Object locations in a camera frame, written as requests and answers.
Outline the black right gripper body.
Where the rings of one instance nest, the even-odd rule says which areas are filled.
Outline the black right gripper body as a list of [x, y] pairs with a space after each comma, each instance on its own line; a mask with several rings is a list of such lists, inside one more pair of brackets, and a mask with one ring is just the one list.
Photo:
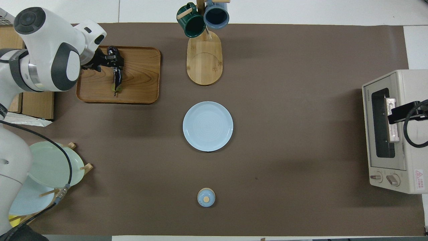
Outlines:
[[404, 121], [409, 122], [412, 120], [421, 122], [427, 120], [428, 113], [428, 100], [414, 101], [405, 104], [407, 111], [405, 111]]

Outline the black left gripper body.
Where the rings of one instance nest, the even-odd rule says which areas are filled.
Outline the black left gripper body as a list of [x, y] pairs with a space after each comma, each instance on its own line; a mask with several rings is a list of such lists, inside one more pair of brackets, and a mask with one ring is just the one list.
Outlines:
[[[108, 48], [107, 55], [116, 55], [116, 48]], [[106, 61], [106, 54], [101, 50], [101, 48], [97, 48], [95, 50], [93, 58], [86, 64], [82, 65], [83, 70], [96, 70], [97, 72], [101, 72], [101, 66], [104, 67], [114, 67], [114, 64], [109, 64]]]

